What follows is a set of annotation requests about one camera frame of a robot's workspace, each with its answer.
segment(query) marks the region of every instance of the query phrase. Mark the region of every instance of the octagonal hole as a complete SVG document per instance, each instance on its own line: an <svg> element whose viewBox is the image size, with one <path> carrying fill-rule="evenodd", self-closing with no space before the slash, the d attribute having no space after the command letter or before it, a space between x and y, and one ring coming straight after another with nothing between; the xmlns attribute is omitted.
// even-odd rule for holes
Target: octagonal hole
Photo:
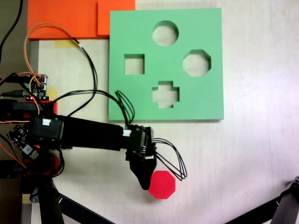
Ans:
<svg viewBox="0 0 299 224"><path fill-rule="evenodd" d="M171 46L178 39L178 27L171 21L161 21L154 26L153 40L160 46Z"/></svg>
<svg viewBox="0 0 299 224"><path fill-rule="evenodd" d="M192 77L202 77L211 69L211 57L204 50L191 50L184 57L183 68Z"/></svg>

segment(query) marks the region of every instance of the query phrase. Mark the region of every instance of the cable bundle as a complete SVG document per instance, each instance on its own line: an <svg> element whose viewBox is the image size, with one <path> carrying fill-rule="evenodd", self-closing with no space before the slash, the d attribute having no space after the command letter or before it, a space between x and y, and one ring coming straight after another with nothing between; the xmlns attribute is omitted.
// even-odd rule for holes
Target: cable bundle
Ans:
<svg viewBox="0 0 299 224"><path fill-rule="evenodd" d="M180 153L178 152L177 148L170 141L167 141L167 140L161 139L161 138L153 138L152 143L165 144L165 145L168 145L173 148L173 150L175 151L175 153L177 154L177 157L178 157L179 168L175 167L172 163L170 163L167 159L165 159L157 151L154 151L154 156L157 159L159 159L170 170L170 172L173 175L175 175L175 177L178 178L180 181L185 179L187 177L186 166L185 166L184 161L183 161Z"/></svg>

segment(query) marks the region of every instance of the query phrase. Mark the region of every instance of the orange wire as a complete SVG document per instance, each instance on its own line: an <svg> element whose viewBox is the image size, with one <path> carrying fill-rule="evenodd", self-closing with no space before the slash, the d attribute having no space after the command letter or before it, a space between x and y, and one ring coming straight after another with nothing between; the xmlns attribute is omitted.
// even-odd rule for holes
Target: orange wire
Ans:
<svg viewBox="0 0 299 224"><path fill-rule="evenodd" d="M11 155L1 144L0 147L4 150L4 152L6 152L11 158L13 158L14 160L16 160L22 167L24 167L25 169L27 169L27 167L22 164L20 161L18 161L13 155Z"/></svg>
<svg viewBox="0 0 299 224"><path fill-rule="evenodd" d="M64 32L66 32L71 38L73 38L73 36L70 34L69 31L67 31L65 28L63 28L62 26L60 26L60 25L58 25L58 24L55 24L55 23L51 23L51 22L43 22L43 23L39 23L39 24L33 26L33 27L28 31L28 33L27 33L27 35L26 35L26 37L25 37L25 42L24 42L24 57L25 57L25 62L26 62L26 65L27 65L29 71L32 72L32 73L33 73L33 69L32 69L32 67L31 67L31 65L30 65L30 63L29 63L28 56L27 56L27 42L28 42L28 37L29 37L29 35L31 34L31 32L32 32L33 30L35 30L36 28L38 28L38 27L40 27L40 26L45 26L45 25L60 28L60 29L62 29Z"/></svg>
<svg viewBox="0 0 299 224"><path fill-rule="evenodd" d="M29 82L29 91L31 92L31 83L32 83L32 81L33 81L33 79L34 79L35 77L32 77L32 79L30 80L30 82ZM39 110L39 106L38 106L38 104L37 104L37 101L36 101L36 99L34 99L34 97L32 98L33 100L34 100L34 102L35 102L35 104L36 104L36 107L37 107L37 115L39 115L39 113L40 113L40 110Z"/></svg>
<svg viewBox="0 0 299 224"><path fill-rule="evenodd" d="M6 124L9 122L17 122L17 123L27 123L30 122L30 120L9 120L9 121L0 121L0 124Z"/></svg>

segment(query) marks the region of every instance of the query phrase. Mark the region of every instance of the orange foam board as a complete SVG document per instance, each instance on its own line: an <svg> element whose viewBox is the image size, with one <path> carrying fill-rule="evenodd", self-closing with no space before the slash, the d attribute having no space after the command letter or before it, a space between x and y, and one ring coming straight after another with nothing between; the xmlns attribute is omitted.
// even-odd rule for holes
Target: orange foam board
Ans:
<svg viewBox="0 0 299 224"><path fill-rule="evenodd" d="M110 12L135 10L135 0L98 0L98 37L109 38Z"/></svg>
<svg viewBox="0 0 299 224"><path fill-rule="evenodd" d="M98 0L28 0L27 31L42 22L59 24L78 39L98 38ZM58 28L45 26L34 30L29 39L69 39L69 36Z"/></svg>

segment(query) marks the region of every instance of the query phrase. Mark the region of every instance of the red foam block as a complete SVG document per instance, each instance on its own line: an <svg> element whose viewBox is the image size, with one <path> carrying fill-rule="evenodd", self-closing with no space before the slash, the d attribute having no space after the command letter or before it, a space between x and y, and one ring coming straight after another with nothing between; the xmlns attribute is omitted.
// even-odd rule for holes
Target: red foam block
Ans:
<svg viewBox="0 0 299 224"><path fill-rule="evenodd" d="M148 192L155 199L167 199L176 190L176 180L169 171L155 171Z"/></svg>

